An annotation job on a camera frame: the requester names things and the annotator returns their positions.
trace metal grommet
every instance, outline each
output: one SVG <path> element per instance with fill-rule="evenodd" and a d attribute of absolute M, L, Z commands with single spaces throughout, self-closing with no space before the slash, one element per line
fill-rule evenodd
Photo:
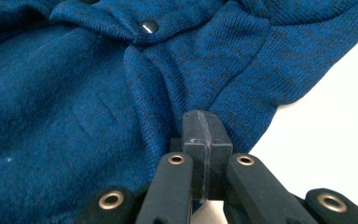
<path fill-rule="evenodd" d="M 239 156 L 237 157 L 237 162 L 241 165 L 253 165 L 255 160 L 249 156 Z"/>
<path fill-rule="evenodd" d="M 173 165 L 179 165 L 185 162 L 185 157 L 181 155 L 173 155 L 168 159 L 168 162 Z"/>
<path fill-rule="evenodd" d="M 330 209 L 331 211 L 343 213 L 348 210 L 347 205 L 334 195 L 321 193 L 318 195 L 317 199 L 321 205 L 327 209 Z"/>
<path fill-rule="evenodd" d="M 109 203 L 107 199 L 110 197 L 115 197 L 116 201 L 113 203 Z M 100 201 L 98 202 L 98 205 L 100 205 L 100 207 L 104 210 L 110 210 L 119 207 L 123 202 L 124 194 L 120 191 L 114 190 L 104 194 L 104 196 L 102 196 Z"/>
<path fill-rule="evenodd" d="M 158 30 L 158 24 L 153 20 L 145 20 L 141 26 L 143 31 L 147 34 L 153 34 Z"/>

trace white surface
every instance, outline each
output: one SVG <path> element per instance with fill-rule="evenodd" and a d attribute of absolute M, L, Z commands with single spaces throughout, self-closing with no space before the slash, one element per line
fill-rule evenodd
<path fill-rule="evenodd" d="M 327 188 L 358 205 L 358 44 L 304 98 L 279 108 L 251 154 L 301 198 Z M 191 223 L 227 223 L 222 206 L 208 202 Z"/>

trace white background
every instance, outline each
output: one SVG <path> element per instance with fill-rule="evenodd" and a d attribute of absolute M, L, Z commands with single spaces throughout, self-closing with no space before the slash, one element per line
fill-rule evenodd
<path fill-rule="evenodd" d="M 358 44 L 305 97 L 278 109 L 251 154 L 301 198 L 327 188 L 358 205 Z M 227 223 L 222 207 L 207 202 L 191 223 Z"/>

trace knit fabric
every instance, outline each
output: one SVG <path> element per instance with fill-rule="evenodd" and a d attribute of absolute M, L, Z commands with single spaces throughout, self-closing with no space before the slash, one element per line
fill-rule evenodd
<path fill-rule="evenodd" d="M 137 190 L 189 110 L 249 152 L 358 42 L 355 0 L 90 2 L 0 0 L 0 223 Z"/>

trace blue knit sweater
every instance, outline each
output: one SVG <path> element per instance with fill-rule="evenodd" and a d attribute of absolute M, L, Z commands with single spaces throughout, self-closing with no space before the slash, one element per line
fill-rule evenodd
<path fill-rule="evenodd" d="M 0 223 L 137 190 L 189 110 L 248 152 L 357 42 L 358 0 L 0 0 Z"/>

